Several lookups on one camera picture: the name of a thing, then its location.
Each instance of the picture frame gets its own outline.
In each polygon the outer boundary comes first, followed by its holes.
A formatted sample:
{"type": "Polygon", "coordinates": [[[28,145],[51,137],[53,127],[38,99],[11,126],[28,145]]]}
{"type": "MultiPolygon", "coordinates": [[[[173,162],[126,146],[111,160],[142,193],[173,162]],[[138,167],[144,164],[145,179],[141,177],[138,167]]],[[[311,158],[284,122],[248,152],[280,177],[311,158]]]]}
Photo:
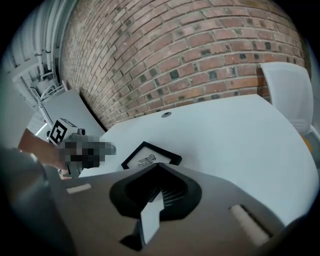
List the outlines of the picture frame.
{"type": "Polygon", "coordinates": [[[121,166],[124,170],[127,170],[136,166],[159,163],[158,160],[162,160],[160,163],[178,166],[182,161],[182,157],[144,141],[124,160],[121,166]],[[144,156],[139,157],[142,151],[144,151],[144,156]]]}

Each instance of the white pipe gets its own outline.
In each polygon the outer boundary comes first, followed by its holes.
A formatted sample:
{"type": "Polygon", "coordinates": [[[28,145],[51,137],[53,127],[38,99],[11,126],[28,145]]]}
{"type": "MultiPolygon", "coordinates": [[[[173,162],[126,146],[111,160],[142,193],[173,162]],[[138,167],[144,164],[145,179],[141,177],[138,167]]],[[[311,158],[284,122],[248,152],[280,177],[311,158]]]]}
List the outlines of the white pipe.
{"type": "Polygon", "coordinates": [[[54,20],[54,25],[53,25],[53,31],[52,31],[52,38],[51,38],[51,67],[52,70],[55,70],[55,57],[54,57],[54,52],[55,52],[55,48],[56,48],[56,34],[57,34],[57,29],[58,26],[60,25],[60,20],[61,20],[61,16],[63,11],[65,10],[67,4],[67,0],[63,0],[62,4],[59,7],[59,10],[56,14],[55,20],[54,20]]]}
{"type": "Polygon", "coordinates": [[[52,10],[50,12],[48,26],[46,27],[46,39],[45,39],[45,52],[46,52],[46,64],[48,70],[51,70],[51,42],[52,42],[52,32],[54,27],[54,22],[56,14],[59,8],[60,0],[54,0],[52,10]]]}
{"type": "MultiPolygon", "coordinates": [[[[35,48],[34,48],[34,27],[35,27],[35,19],[37,16],[37,12],[33,11],[27,20],[27,27],[25,28],[26,36],[25,41],[27,42],[28,46],[28,56],[33,58],[35,56],[35,48]]],[[[38,77],[38,68],[34,68],[33,70],[30,70],[30,74],[33,80],[35,80],[38,77]]]]}
{"type": "Polygon", "coordinates": [[[45,123],[45,124],[40,128],[40,130],[38,130],[38,131],[36,132],[35,136],[37,136],[47,125],[48,125],[48,124],[45,123]]]}
{"type": "Polygon", "coordinates": [[[40,113],[42,114],[45,122],[48,124],[48,126],[50,127],[50,129],[52,128],[52,126],[54,125],[54,123],[52,122],[50,116],[48,115],[45,107],[42,105],[42,103],[40,102],[39,103],[39,110],[40,110],[40,113]]]}
{"type": "Polygon", "coordinates": [[[48,7],[45,12],[44,20],[43,20],[43,30],[42,30],[42,47],[46,48],[46,38],[47,38],[47,27],[49,22],[49,16],[52,10],[52,6],[54,5],[55,0],[48,0],[48,7]]]}
{"type": "Polygon", "coordinates": [[[43,23],[44,17],[46,14],[48,2],[44,1],[39,7],[36,25],[35,25],[35,48],[36,54],[39,62],[40,75],[43,76],[45,74],[44,64],[42,62],[42,33],[43,33],[43,23]]]}

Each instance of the red brick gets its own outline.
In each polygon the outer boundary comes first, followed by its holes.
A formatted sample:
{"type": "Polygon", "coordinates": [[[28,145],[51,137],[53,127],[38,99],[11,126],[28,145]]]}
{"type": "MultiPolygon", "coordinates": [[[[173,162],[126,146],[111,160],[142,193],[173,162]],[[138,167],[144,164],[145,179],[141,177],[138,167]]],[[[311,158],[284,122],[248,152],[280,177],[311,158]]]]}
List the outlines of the red brick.
{"type": "Polygon", "coordinates": [[[257,92],[258,95],[260,96],[269,96],[270,93],[269,93],[269,88],[266,86],[266,87],[261,87],[258,89],[258,92],[257,92]]]}
{"type": "Polygon", "coordinates": [[[276,25],[278,28],[278,31],[282,34],[286,34],[286,35],[290,35],[290,28],[288,28],[287,26],[281,25],[281,24],[277,24],[276,25]]]}
{"type": "Polygon", "coordinates": [[[163,53],[162,53],[162,52],[163,52],[162,50],[161,50],[161,51],[158,51],[158,52],[152,54],[150,57],[148,57],[148,58],[144,61],[145,65],[146,65],[148,68],[150,68],[150,67],[152,67],[153,65],[155,65],[155,64],[159,63],[160,61],[162,61],[162,60],[165,58],[165,57],[163,56],[163,53]]]}
{"type": "Polygon", "coordinates": [[[287,56],[276,54],[275,55],[275,61],[276,62],[287,62],[287,56]]]}
{"type": "Polygon", "coordinates": [[[125,96],[126,94],[128,94],[128,93],[130,92],[130,89],[129,89],[129,87],[126,85],[126,86],[123,87],[119,92],[120,92],[120,94],[121,94],[122,96],[125,96]]]}
{"type": "Polygon", "coordinates": [[[153,9],[153,7],[148,4],[145,7],[143,7],[142,9],[140,9],[139,11],[137,11],[134,15],[133,15],[133,19],[136,21],[139,18],[141,18],[143,15],[145,15],[146,13],[150,12],[153,9]]]}
{"type": "Polygon", "coordinates": [[[224,17],[224,16],[249,16],[248,10],[246,10],[245,8],[238,8],[238,7],[210,9],[210,10],[205,10],[203,14],[207,18],[224,17]]]}
{"type": "Polygon", "coordinates": [[[159,76],[157,78],[157,81],[159,82],[159,85],[164,85],[166,83],[169,83],[171,81],[171,77],[168,73],[163,74],[162,76],[159,76]]]}
{"type": "Polygon", "coordinates": [[[134,67],[133,62],[132,61],[127,61],[121,68],[122,73],[126,74],[133,67],[134,67]]]}
{"type": "Polygon", "coordinates": [[[157,99],[162,97],[163,95],[167,95],[169,93],[168,88],[166,86],[153,90],[149,94],[146,95],[147,100],[157,99]]]}
{"type": "Polygon", "coordinates": [[[183,102],[178,102],[175,104],[175,107],[182,107],[182,106],[187,106],[187,105],[190,105],[190,104],[193,104],[195,103],[194,101],[192,100],[187,100],[187,101],[183,101],[183,102]]]}
{"type": "Polygon", "coordinates": [[[195,72],[195,66],[193,63],[187,64],[177,69],[179,77],[184,77],[195,72]]]}
{"type": "Polygon", "coordinates": [[[154,88],[156,88],[154,82],[153,82],[153,81],[150,81],[150,82],[148,82],[148,83],[146,83],[146,84],[141,85],[141,86],[139,87],[139,90],[140,90],[140,92],[141,92],[142,94],[145,94],[145,93],[153,90],[154,88]]]}
{"type": "Polygon", "coordinates": [[[210,70],[224,65],[222,57],[212,57],[199,61],[199,67],[201,71],[210,70]]]}
{"type": "Polygon", "coordinates": [[[258,30],[258,37],[260,39],[267,39],[267,40],[273,40],[274,39],[274,34],[269,31],[264,31],[264,30],[258,30]]]}
{"type": "Polygon", "coordinates": [[[139,102],[140,105],[147,102],[145,96],[141,96],[141,97],[137,98],[136,100],[139,102]]]}
{"type": "Polygon", "coordinates": [[[132,79],[131,79],[130,74],[126,74],[126,75],[124,75],[124,76],[121,78],[121,80],[119,81],[119,84],[121,84],[121,85],[126,85],[126,84],[129,83],[131,80],[132,80],[132,79]]]}
{"type": "Polygon", "coordinates": [[[145,70],[146,70],[145,64],[141,62],[130,71],[130,75],[132,76],[132,78],[135,78],[145,70]]]}
{"type": "Polygon", "coordinates": [[[284,54],[295,55],[295,56],[302,57],[302,56],[300,56],[300,54],[298,54],[300,51],[294,51],[294,50],[297,50],[297,49],[296,49],[296,48],[292,48],[292,47],[289,46],[289,45],[283,44],[283,45],[281,46],[281,49],[282,49],[282,52],[283,52],[284,54]]]}
{"type": "Polygon", "coordinates": [[[230,49],[230,45],[225,42],[213,43],[210,47],[211,54],[220,54],[229,52],[228,47],[230,49]]]}
{"type": "Polygon", "coordinates": [[[195,32],[223,28],[221,22],[217,19],[206,19],[194,25],[195,32]]]}
{"type": "Polygon", "coordinates": [[[129,60],[133,55],[135,55],[137,53],[137,49],[135,48],[135,46],[131,46],[122,56],[122,59],[124,62],[126,62],[127,60],[129,60]]]}
{"type": "Polygon", "coordinates": [[[243,27],[243,20],[239,17],[232,17],[232,18],[222,18],[220,22],[225,28],[233,28],[233,27],[243,27]]]}
{"type": "Polygon", "coordinates": [[[184,26],[183,28],[180,28],[179,30],[176,30],[174,32],[174,40],[178,40],[180,38],[184,38],[186,36],[192,35],[195,33],[195,29],[193,25],[184,26]]]}
{"type": "Polygon", "coordinates": [[[166,4],[168,6],[170,6],[170,8],[175,8],[177,6],[183,5],[183,4],[187,4],[190,3],[191,0],[171,0],[169,2],[167,2],[166,4]]]}
{"type": "Polygon", "coordinates": [[[161,99],[156,99],[148,103],[151,110],[158,109],[164,106],[161,99]]]}
{"type": "Polygon", "coordinates": [[[205,10],[205,11],[203,11],[203,14],[207,18],[216,18],[216,17],[227,16],[226,13],[224,12],[223,8],[205,10]]]}
{"type": "Polygon", "coordinates": [[[230,42],[234,51],[250,51],[253,49],[252,44],[249,41],[239,40],[230,42]]]}
{"type": "Polygon", "coordinates": [[[130,34],[128,32],[123,33],[115,42],[115,46],[119,48],[128,38],[130,34]]]}
{"type": "Polygon", "coordinates": [[[166,2],[168,2],[168,0],[155,0],[151,4],[152,4],[153,7],[157,7],[157,6],[162,5],[162,4],[166,3],[166,2]]]}
{"type": "Polygon", "coordinates": [[[256,9],[250,9],[249,14],[252,17],[257,17],[257,18],[262,18],[262,19],[267,19],[267,14],[263,10],[256,10],[256,9]]]}
{"type": "Polygon", "coordinates": [[[266,44],[263,41],[252,41],[253,49],[255,51],[265,51],[266,44]]]}
{"type": "Polygon", "coordinates": [[[237,89],[237,88],[245,88],[245,87],[263,86],[264,80],[265,80],[264,77],[248,77],[248,78],[234,79],[230,81],[228,88],[237,89]]]}
{"type": "Polygon", "coordinates": [[[149,55],[151,55],[150,49],[148,47],[144,47],[143,49],[139,50],[137,54],[134,56],[135,62],[139,63],[149,55]]]}
{"type": "Polygon", "coordinates": [[[216,30],[214,32],[214,35],[217,40],[237,38],[237,34],[234,31],[228,29],[216,30]]]}
{"type": "Polygon", "coordinates": [[[163,47],[170,45],[173,42],[172,34],[166,34],[165,36],[155,40],[152,44],[150,44],[150,49],[154,53],[163,47]]]}
{"type": "Polygon", "coordinates": [[[188,81],[186,79],[184,79],[184,80],[180,80],[180,81],[169,84],[168,88],[169,88],[170,92],[173,93],[173,92],[181,91],[181,90],[187,88],[188,85],[189,85],[188,81]]]}
{"type": "Polygon", "coordinates": [[[132,44],[134,44],[139,38],[141,38],[140,32],[134,33],[132,36],[130,36],[127,40],[125,40],[124,43],[121,43],[120,45],[117,45],[118,50],[114,54],[114,57],[117,59],[119,58],[132,44]]]}
{"type": "Polygon", "coordinates": [[[196,88],[192,88],[189,90],[181,91],[179,93],[165,96],[165,97],[163,97],[163,102],[164,102],[164,104],[167,105],[167,104],[174,103],[174,102],[177,102],[180,100],[195,98],[195,97],[201,96],[203,94],[204,94],[204,92],[203,92],[202,88],[196,87],[196,88]]]}
{"type": "Polygon", "coordinates": [[[161,24],[161,19],[159,17],[152,19],[147,24],[141,27],[142,33],[145,35],[149,31],[153,30],[154,28],[158,27],[161,24]]]}
{"type": "Polygon", "coordinates": [[[296,47],[302,49],[301,42],[294,40],[291,36],[288,36],[288,35],[285,35],[284,37],[285,37],[285,41],[287,44],[290,44],[292,46],[296,46],[296,47]]]}
{"type": "Polygon", "coordinates": [[[149,115],[149,114],[156,113],[157,111],[159,112],[160,109],[157,109],[157,110],[155,110],[155,109],[153,109],[153,110],[148,110],[148,111],[145,112],[145,114],[146,114],[146,115],[149,115]]]}
{"type": "Polygon", "coordinates": [[[138,113],[142,113],[142,112],[145,112],[145,111],[148,111],[148,110],[149,110],[149,107],[147,106],[147,104],[144,104],[144,105],[138,106],[135,109],[129,110],[127,113],[131,117],[131,116],[134,116],[134,115],[136,115],[138,113]]]}
{"type": "Polygon", "coordinates": [[[197,34],[197,35],[191,36],[189,38],[189,44],[191,47],[204,45],[204,44],[207,44],[207,43],[210,43],[213,41],[214,41],[214,39],[213,39],[212,35],[208,32],[202,33],[202,34],[197,34]]]}
{"type": "Polygon", "coordinates": [[[270,20],[262,20],[259,18],[246,18],[245,25],[247,27],[255,27],[255,28],[263,28],[267,30],[277,31],[277,26],[273,21],[270,20]]]}
{"type": "Polygon", "coordinates": [[[196,11],[179,18],[179,22],[181,25],[186,25],[203,19],[205,19],[204,15],[201,12],[196,11]]]}
{"type": "Polygon", "coordinates": [[[232,78],[235,76],[235,74],[234,74],[235,68],[232,68],[232,67],[217,69],[217,70],[215,70],[215,72],[216,72],[216,77],[218,80],[232,78]]]}
{"type": "Polygon", "coordinates": [[[257,30],[253,28],[241,28],[238,29],[241,33],[238,35],[239,38],[257,38],[257,30]]]}
{"type": "MultiPolygon", "coordinates": [[[[122,106],[124,106],[124,105],[127,104],[129,101],[131,101],[130,98],[128,98],[128,97],[123,97],[123,98],[121,98],[121,99],[119,100],[119,103],[120,103],[122,106]]],[[[125,112],[125,111],[127,111],[127,108],[126,108],[126,107],[123,108],[123,109],[121,108],[120,111],[121,111],[121,112],[125,112]]]]}
{"type": "Polygon", "coordinates": [[[206,94],[224,92],[226,90],[227,90],[227,85],[225,82],[210,83],[204,87],[204,91],[206,94]]]}
{"type": "Polygon", "coordinates": [[[166,105],[164,107],[161,108],[161,111],[164,111],[164,110],[170,110],[170,109],[173,109],[175,106],[172,104],[172,105],[166,105]]]}
{"type": "Polygon", "coordinates": [[[139,0],[131,0],[126,6],[125,8],[127,10],[130,10],[132,7],[134,7],[137,3],[139,2],[139,0]]]}
{"type": "Polygon", "coordinates": [[[184,62],[193,61],[193,60],[199,59],[201,57],[202,57],[202,55],[201,55],[200,49],[188,50],[183,54],[184,62]]]}
{"type": "Polygon", "coordinates": [[[148,34],[148,37],[150,38],[150,42],[157,39],[160,36],[165,35],[166,33],[176,29],[178,27],[178,24],[173,20],[166,22],[162,26],[156,28],[155,30],[151,31],[148,34]]]}
{"type": "Polygon", "coordinates": [[[200,84],[204,84],[204,83],[209,82],[209,75],[207,72],[200,73],[200,74],[196,74],[194,76],[191,76],[190,79],[191,79],[191,84],[193,86],[196,86],[196,85],[200,85],[200,84]]]}
{"type": "Polygon", "coordinates": [[[147,44],[151,42],[149,35],[144,35],[138,42],[136,42],[136,48],[139,50],[145,47],[147,44]]]}
{"type": "Polygon", "coordinates": [[[280,34],[280,33],[274,33],[274,40],[278,41],[278,42],[282,42],[282,43],[286,43],[286,36],[284,34],[280,34]]]}
{"type": "Polygon", "coordinates": [[[134,90],[133,92],[131,92],[130,94],[128,94],[128,97],[131,100],[136,99],[137,97],[139,97],[141,95],[140,91],[138,89],[134,90]]]}
{"type": "Polygon", "coordinates": [[[290,29],[290,32],[289,32],[289,36],[297,39],[297,40],[300,40],[300,35],[297,31],[293,30],[293,29],[290,29]]]}
{"type": "Polygon", "coordinates": [[[262,2],[257,0],[234,0],[234,5],[236,6],[244,6],[246,8],[256,8],[268,11],[268,6],[262,2]]]}
{"type": "Polygon", "coordinates": [[[163,48],[161,51],[158,51],[157,53],[153,54],[149,58],[147,58],[144,62],[149,67],[153,66],[154,64],[160,62],[161,60],[168,58],[172,55],[175,55],[185,49],[187,49],[187,43],[186,41],[179,41],[174,44],[171,44],[165,48],[163,48]]]}
{"type": "MultiPolygon", "coordinates": [[[[150,11],[149,8],[151,9],[151,5],[147,5],[144,8],[142,8],[140,11],[138,11],[136,14],[134,14],[133,19],[137,20],[138,16],[140,16],[140,14],[143,11],[150,11]]],[[[137,30],[139,27],[141,27],[142,25],[144,25],[145,23],[149,22],[150,20],[152,20],[153,18],[159,16],[160,14],[164,13],[167,10],[166,6],[160,5],[154,9],[152,9],[147,15],[144,16],[140,16],[141,18],[139,18],[137,21],[135,21],[133,23],[133,25],[129,28],[129,31],[132,33],[135,30],[137,30]]]]}
{"type": "Polygon", "coordinates": [[[241,65],[236,67],[238,76],[256,76],[257,66],[256,65],[241,65]]]}
{"type": "Polygon", "coordinates": [[[110,57],[115,53],[117,47],[113,45],[109,51],[104,55],[102,61],[100,62],[100,67],[103,69],[106,63],[110,60],[110,57]]]}
{"type": "Polygon", "coordinates": [[[257,87],[254,88],[243,88],[239,90],[239,95],[251,95],[257,94],[257,87]]]}
{"type": "Polygon", "coordinates": [[[204,1],[197,1],[190,4],[184,4],[182,6],[178,6],[172,10],[167,11],[166,13],[162,14],[162,19],[164,21],[170,20],[174,17],[184,15],[190,13],[192,11],[200,10],[203,8],[210,7],[210,3],[206,0],[204,1]]]}
{"type": "Polygon", "coordinates": [[[233,6],[232,0],[209,0],[213,6],[233,6]]]}
{"type": "Polygon", "coordinates": [[[226,65],[238,64],[241,62],[247,62],[246,59],[240,59],[240,53],[228,54],[224,56],[224,63],[226,65]]]}
{"type": "Polygon", "coordinates": [[[168,70],[172,70],[173,68],[178,67],[179,65],[179,59],[177,57],[172,57],[159,64],[158,68],[160,72],[166,72],[168,70]]]}
{"type": "Polygon", "coordinates": [[[264,62],[275,62],[276,55],[272,53],[264,53],[263,54],[264,62]]]}

